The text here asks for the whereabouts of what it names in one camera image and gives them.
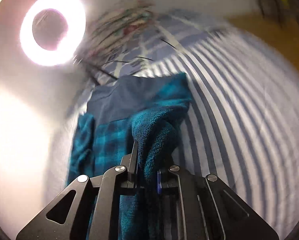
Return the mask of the teal plaid fleece jacket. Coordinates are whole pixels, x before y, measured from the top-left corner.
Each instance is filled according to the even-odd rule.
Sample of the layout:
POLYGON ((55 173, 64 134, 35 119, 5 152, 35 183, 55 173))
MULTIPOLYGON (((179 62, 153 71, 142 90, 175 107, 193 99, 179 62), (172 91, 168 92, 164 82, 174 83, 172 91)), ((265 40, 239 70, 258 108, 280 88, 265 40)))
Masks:
POLYGON ((185 73, 123 76, 113 85, 97 86, 86 112, 79 116, 68 183, 81 174, 104 174, 138 145, 140 189, 121 198, 119 239, 160 237, 157 173, 172 162, 191 100, 185 73))

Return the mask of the black metal clothes rack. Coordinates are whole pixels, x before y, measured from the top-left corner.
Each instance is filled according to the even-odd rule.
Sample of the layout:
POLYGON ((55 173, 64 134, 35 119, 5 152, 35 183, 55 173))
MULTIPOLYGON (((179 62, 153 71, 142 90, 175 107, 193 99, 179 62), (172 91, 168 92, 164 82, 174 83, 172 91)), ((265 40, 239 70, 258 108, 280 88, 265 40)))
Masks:
POLYGON ((276 21, 280 26, 288 20, 296 20, 294 0, 256 0, 263 18, 276 21))

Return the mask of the grey striped quilt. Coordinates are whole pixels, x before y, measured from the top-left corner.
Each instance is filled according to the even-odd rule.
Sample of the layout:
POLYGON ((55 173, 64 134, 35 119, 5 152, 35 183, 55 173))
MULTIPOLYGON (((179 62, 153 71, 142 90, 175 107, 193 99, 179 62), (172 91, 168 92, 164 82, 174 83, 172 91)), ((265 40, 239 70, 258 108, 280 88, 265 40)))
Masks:
MULTIPOLYGON (((179 73, 192 100, 172 162, 198 176, 216 174, 285 238, 299 221, 298 75, 262 41, 227 30, 128 76, 179 73)), ((96 87, 90 80, 78 92, 53 140, 45 201, 69 184, 78 118, 96 87)))

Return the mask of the black mini tripod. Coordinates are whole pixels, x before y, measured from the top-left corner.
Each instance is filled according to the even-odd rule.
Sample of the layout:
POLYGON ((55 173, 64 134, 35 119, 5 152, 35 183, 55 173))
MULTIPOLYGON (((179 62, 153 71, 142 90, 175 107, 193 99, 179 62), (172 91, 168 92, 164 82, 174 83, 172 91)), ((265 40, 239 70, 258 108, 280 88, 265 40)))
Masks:
POLYGON ((117 81, 118 78, 113 76, 112 74, 110 74, 109 72, 103 70, 100 66, 89 62, 86 59, 83 59, 83 57, 79 56, 79 55, 75 55, 73 57, 73 64, 81 64, 82 67, 84 68, 85 72, 87 73, 88 77, 92 80, 92 82, 96 85, 96 86, 100 86, 101 84, 99 83, 99 81, 96 78, 96 74, 98 72, 104 74, 105 76, 109 77, 110 79, 113 79, 114 81, 117 81))

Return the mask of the folded floral blanket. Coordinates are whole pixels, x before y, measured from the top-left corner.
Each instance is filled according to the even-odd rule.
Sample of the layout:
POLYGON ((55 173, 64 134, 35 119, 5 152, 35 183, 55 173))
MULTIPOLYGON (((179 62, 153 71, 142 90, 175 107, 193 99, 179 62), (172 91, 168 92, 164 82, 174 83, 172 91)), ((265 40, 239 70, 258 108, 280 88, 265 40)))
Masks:
POLYGON ((153 6, 151 0, 120 0, 87 23, 79 55, 88 61, 104 61, 135 34, 153 24, 153 6))

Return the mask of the blue checked bed sheet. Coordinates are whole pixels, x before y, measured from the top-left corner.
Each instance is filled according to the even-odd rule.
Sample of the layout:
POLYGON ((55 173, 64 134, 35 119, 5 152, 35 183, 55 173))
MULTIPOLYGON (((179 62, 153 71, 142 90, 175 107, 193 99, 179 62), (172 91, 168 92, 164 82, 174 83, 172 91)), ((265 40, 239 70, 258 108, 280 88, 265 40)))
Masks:
MULTIPOLYGON (((89 61, 119 78, 133 75, 172 54, 182 53, 190 45, 228 27, 224 20, 188 10, 174 9, 160 14, 153 24, 135 34, 104 61, 89 61)), ((101 85, 114 82, 98 72, 101 85)))

